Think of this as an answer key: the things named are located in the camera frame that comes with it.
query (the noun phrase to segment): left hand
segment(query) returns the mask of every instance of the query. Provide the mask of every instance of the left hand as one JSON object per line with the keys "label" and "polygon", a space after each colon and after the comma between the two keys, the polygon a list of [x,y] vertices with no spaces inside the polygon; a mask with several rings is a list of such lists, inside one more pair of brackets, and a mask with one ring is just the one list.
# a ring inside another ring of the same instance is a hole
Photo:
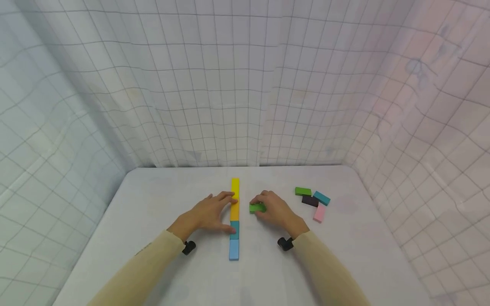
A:
{"label": "left hand", "polygon": [[197,229],[234,234],[233,227],[221,222],[221,211],[224,207],[228,203],[238,201],[231,198],[234,194],[234,192],[222,191],[215,197],[212,194],[208,195],[190,211],[180,215],[167,231],[179,237],[183,242]]}

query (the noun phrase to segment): wooden block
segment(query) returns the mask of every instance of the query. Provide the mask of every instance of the wooden block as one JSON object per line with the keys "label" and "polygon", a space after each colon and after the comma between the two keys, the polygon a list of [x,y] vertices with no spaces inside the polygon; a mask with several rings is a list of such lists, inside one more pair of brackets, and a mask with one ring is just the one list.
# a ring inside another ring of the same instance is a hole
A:
{"label": "wooden block", "polygon": [[238,221],[240,219],[240,201],[231,204],[230,221]]}
{"label": "wooden block", "polygon": [[314,198],[312,196],[304,195],[301,202],[304,204],[314,206],[314,207],[318,207],[318,199]]}
{"label": "wooden block", "polygon": [[248,206],[248,209],[249,209],[250,213],[254,213],[254,212],[257,212],[257,211],[259,211],[259,212],[266,212],[267,211],[266,206],[262,202],[255,203],[255,204],[250,204]]}
{"label": "wooden block", "polygon": [[240,256],[240,240],[239,239],[231,239],[230,240],[230,260],[238,260]]}
{"label": "wooden block", "polygon": [[237,231],[230,235],[230,239],[238,239],[240,233],[240,221],[230,221],[230,225]]}
{"label": "wooden block", "polygon": [[323,216],[325,215],[325,209],[326,209],[325,205],[318,205],[317,211],[313,216],[313,220],[315,220],[318,223],[321,223],[323,221]]}
{"label": "wooden block", "polygon": [[294,193],[296,195],[309,195],[309,196],[311,196],[311,189],[302,188],[302,187],[296,187],[294,189]]}
{"label": "wooden block", "polygon": [[317,198],[320,201],[320,203],[324,204],[325,206],[327,206],[328,203],[330,203],[330,198],[321,194],[318,191],[315,191],[315,194],[313,196]]}
{"label": "wooden block", "polygon": [[238,177],[231,179],[231,191],[235,193],[232,196],[233,199],[238,199],[240,197],[240,179]]}

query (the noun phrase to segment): light blue block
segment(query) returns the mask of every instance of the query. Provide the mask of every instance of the light blue block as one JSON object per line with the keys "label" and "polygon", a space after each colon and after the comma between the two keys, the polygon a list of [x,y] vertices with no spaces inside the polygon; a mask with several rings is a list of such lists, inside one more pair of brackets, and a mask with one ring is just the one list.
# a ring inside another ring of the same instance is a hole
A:
{"label": "light blue block", "polygon": [[313,194],[313,196],[315,198],[317,198],[320,201],[320,203],[324,204],[325,206],[328,206],[328,203],[330,203],[330,198],[327,196],[324,196],[323,194],[321,194],[318,191],[315,191],[315,194]]}
{"label": "light blue block", "polygon": [[240,254],[240,240],[230,239],[230,260],[238,260]]}
{"label": "light blue block", "polygon": [[237,231],[230,235],[230,239],[238,239],[240,233],[240,221],[230,221],[230,225]]}

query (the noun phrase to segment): pink block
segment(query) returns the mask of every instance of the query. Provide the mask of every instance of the pink block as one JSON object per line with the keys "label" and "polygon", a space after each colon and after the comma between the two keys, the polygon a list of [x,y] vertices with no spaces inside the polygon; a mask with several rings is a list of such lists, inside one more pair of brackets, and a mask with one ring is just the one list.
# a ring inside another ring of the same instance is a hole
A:
{"label": "pink block", "polygon": [[325,208],[326,206],[320,203],[317,207],[317,211],[315,212],[315,215],[313,216],[313,220],[315,220],[318,223],[321,223],[323,221],[323,215],[325,215]]}

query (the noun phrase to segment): fabric backdrop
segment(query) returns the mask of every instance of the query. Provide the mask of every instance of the fabric backdrop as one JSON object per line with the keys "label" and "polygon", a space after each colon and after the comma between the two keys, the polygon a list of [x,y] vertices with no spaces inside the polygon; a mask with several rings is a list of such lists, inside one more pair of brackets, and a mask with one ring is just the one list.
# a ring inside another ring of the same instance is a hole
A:
{"label": "fabric backdrop", "polygon": [[436,304],[489,305],[489,7],[3,1],[0,305],[51,305],[135,167],[325,164]]}

